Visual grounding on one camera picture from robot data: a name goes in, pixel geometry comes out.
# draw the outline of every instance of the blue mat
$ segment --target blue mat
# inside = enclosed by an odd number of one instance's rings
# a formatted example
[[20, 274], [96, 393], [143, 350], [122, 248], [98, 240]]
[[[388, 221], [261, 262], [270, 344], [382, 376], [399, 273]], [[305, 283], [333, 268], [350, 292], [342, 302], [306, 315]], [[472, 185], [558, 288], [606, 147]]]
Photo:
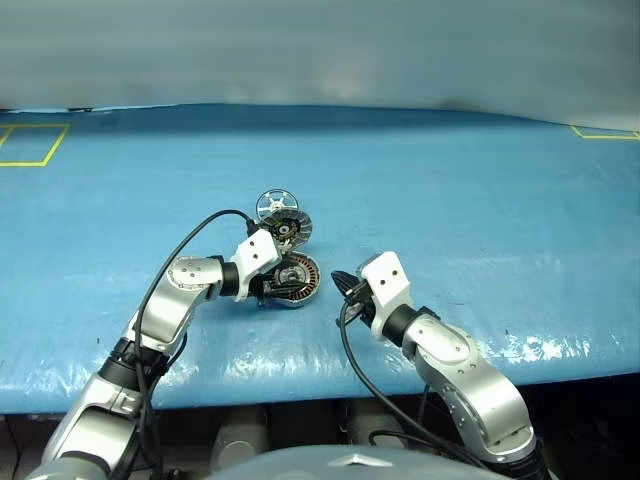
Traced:
[[[275, 187], [314, 222], [301, 250], [322, 268], [318, 296], [300, 310], [203, 305], [157, 406], [367, 394], [342, 351], [329, 273], [389, 249], [416, 306], [468, 330], [518, 384], [640, 369], [633, 132], [212, 105], [4, 114], [0, 124], [2, 413], [68, 408], [175, 244], [215, 210], [253, 214]], [[185, 253], [228, 257], [243, 235], [241, 221], [221, 219]], [[396, 347], [363, 325], [350, 335], [383, 391], [421, 390]]]

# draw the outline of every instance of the black cable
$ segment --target black cable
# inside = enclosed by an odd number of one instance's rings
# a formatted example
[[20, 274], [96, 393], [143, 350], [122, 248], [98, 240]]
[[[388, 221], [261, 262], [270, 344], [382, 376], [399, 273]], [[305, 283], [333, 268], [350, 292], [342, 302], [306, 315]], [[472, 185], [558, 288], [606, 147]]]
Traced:
[[424, 424], [424, 412], [427, 409], [427, 397], [429, 396], [429, 385], [424, 386], [424, 391], [420, 397], [420, 406], [418, 407], [418, 418], [416, 419], [420, 425]]
[[16, 447], [16, 461], [13, 464], [13, 471], [11, 472], [11, 480], [15, 480], [16, 475], [18, 474], [18, 468], [20, 467], [20, 460], [22, 459], [22, 450], [20, 449], [20, 444], [18, 443], [18, 437], [16, 437], [11, 424], [9, 423], [9, 417], [7, 415], [4, 416], [4, 421], [7, 423], [7, 431], [9, 432], [9, 436], [13, 441], [13, 445]]
[[180, 358], [180, 355], [182, 355], [182, 352], [184, 352], [184, 349], [186, 346], [187, 346], [187, 332], [184, 332], [184, 335], [182, 336], [182, 343], [180, 343], [180, 347], [178, 347], [178, 351], [173, 354], [173, 357], [171, 357], [171, 360], [169, 360], [169, 363], [167, 363], [167, 370], [169, 370], [173, 366], [173, 364], [176, 363], [176, 360]]
[[[204, 227], [209, 225], [216, 218], [221, 217], [223, 215], [238, 215], [242, 217], [247, 222], [248, 229], [250, 225], [253, 224], [253, 219], [249, 215], [247, 215], [246, 213], [240, 210], [220, 210], [212, 215], [209, 215], [202, 222], [200, 222], [200, 224], [196, 228], [194, 228], [178, 244], [176, 248], [173, 249], [173, 251], [169, 254], [165, 262], [162, 264], [162, 266], [158, 270], [158, 273], [156, 274], [153, 281], [149, 285], [149, 288], [147, 289], [146, 293], [144, 294], [144, 297], [142, 298], [142, 301], [140, 302], [140, 306], [138, 307], [138, 312], [136, 315], [136, 321], [133, 326], [133, 329], [134, 329], [133, 348], [134, 348], [134, 355], [136, 358], [136, 362], [135, 362], [136, 377], [137, 377], [138, 385], [140, 388], [140, 395], [142, 396], [142, 408], [140, 411], [140, 419], [138, 422], [138, 435], [140, 439], [140, 448], [144, 450], [143, 457], [149, 458], [148, 457], [149, 446], [146, 439], [146, 428], [147, 428], [146, 423], [147, 423], [147, 416], [148, 416], [149, 424], [151, 425], [151, 431], [153, 434], [153, 441], [155, 444], [154, 445], [155, 461], [153, 462], [152, 469], [154, 474], [157, 475], [158, 477], [161, 477], [163, 473], [162, 449], [160, 445], [160, 432], [158, 431], [156, 415], [155, 415], [155, 411], [153, 410], [153, 406], [151, 405], [151, 397], [149, 395], [150, 392], [153, 392], [153, 389], [155, 388], [155, 384], [152, 386], [151, 389], [149, 389], [149, 387], [147, 386], [147, 382], [144, 377], [144, 369], [143, 369], [144, 366], [142, 365], [142, 362], [141, 362], [140, 353], [141, 353], [141, 341], [142, 341], [142, 318], [144, 316], [144, 311], [147, 308], [147, 304], [149, 303], [149, 299], [151, 298], [151, 295], [153, 295], [153, 292], [155, 291], [156, 287], [160, 283], [160, 280], [162, 279], [166, 270], [173, 263], [173, 261], [178, 256], [178, 254], [193, 239], [193, 237], [195, 237], [198, 233], [200, 233], [200, 231]], [[178, 349], [178, 352], [176, 353], [176, 355], [179, 355], [182, 353], [182, 351], [184, 350], [184, 346], [186, 346], [186, 335], [183, 338], [183, 344]], [[172, 365], [173, 364], [172, 360], [175, 361], [174, 359], [177, 360], [176, 356], [174, 356], [174, 358], [172, 358], [167, 365], [168, 366]]]
[[411, 442], [414, 443], [419, 443], [420, 445], [424, 445], [425, 447], [429, 447], [432, 450], [436, 450], [437, 452], [439, 452], [439, 450], [437, 448], [435, 448], [433, 446], [433, 444], [423, 440], [420, 437], [416, 437], [415, 435], [409, 435], [408, 433], [404, 433], [404, 432], [395, 432], [393, 430], [374, 430], [373, 432], [371, 432], [369, 434], [369, 445], [373, 446], [373, 447], [377, 447], [379, 446], [376, 443], [376, 437], [396, 437], [396, 438], [401, 438], [403, 440], [409, 440]]
[[395, 403], [389, 400], [389, 398], [387, 398], [380, 390], [378, 390], [373, 382], [369, 380], [369, 378], [360, 368], [360, 365], [358, 365], [358, 362], [353, 355], [353, 351], [351, 350], [351, 346], [349, 345], [346, 326], [346, 311], [348, 306], [349, 305], [345, 302], [342, 305], [342, 309], [340, 310], [340, 337], [342, 339], [344, 351], [347, 354], [347, 358], [349, 359], [349, 363], [351, 364], [353, 371], [356, 373], [360, 381], [365, 384], [369, 391], [378, 400], [380, 400], [380, 402], [382, 402], [389, 410], [391, 410], [391, 412], [393, 412], [407, 427], [413, 430], [416, 434], [420, 435], [423, 440], [426, 440], [435, 448], [441, 450], [442, 452], [446, 453], [456, 460], [474, 465], [476, 467], [482, 468], [483, 470], [487, 470], [487, 466], [482, 463], [482, 461], [475, 455], [467, 451], [467, 449], [465, 449], [462, 445], [457, 445], [453, 442], [450, 442], [449, 440], [438, 437], [437, 435], [431, 433], [429, 430], [417, 423], [415, 420], [413, 420], [409, 415], [398, 408]]

